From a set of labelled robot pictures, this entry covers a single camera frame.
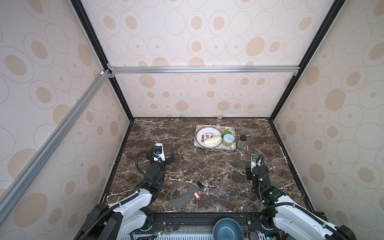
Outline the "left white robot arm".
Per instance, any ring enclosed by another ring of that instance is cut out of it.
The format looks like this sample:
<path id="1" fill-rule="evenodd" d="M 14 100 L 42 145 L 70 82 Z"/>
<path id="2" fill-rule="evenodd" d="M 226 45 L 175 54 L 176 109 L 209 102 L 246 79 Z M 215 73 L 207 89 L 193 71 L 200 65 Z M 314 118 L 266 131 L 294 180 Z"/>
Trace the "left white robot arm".
<path id="1" fill-rule="evenodd" d="M 88 214 L 76 234 L 76 240 L 118 240 L 142 228 L 151 212 L 144 208 L 153 203 L 164 185 L 166 167 L 175 161 L 175 154 L 165 156 L 164 146 L 156 143 L 149 152 L 140 152 L 135 167 L 144 179 L 130 196 L 111 205 L 99 203 Z"/>

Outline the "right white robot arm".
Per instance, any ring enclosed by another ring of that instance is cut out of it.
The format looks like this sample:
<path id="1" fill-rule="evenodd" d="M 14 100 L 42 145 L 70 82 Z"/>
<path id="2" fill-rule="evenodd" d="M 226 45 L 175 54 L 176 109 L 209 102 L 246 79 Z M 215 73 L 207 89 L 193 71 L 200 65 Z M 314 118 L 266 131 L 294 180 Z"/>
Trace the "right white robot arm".
<path id="1" fill-rule="evenodd" d="M 347 226 L 338 227 L 321 219 L 274 187 L 263 155 L 251 161 L 251 167 L 246 169 L 246 173 L 253 183 L 252 192 L 265 206 L 260 217 L 260 223 L 265 230 L 276 228 L 296 240 L 356 239 L 353 231 Z"/>

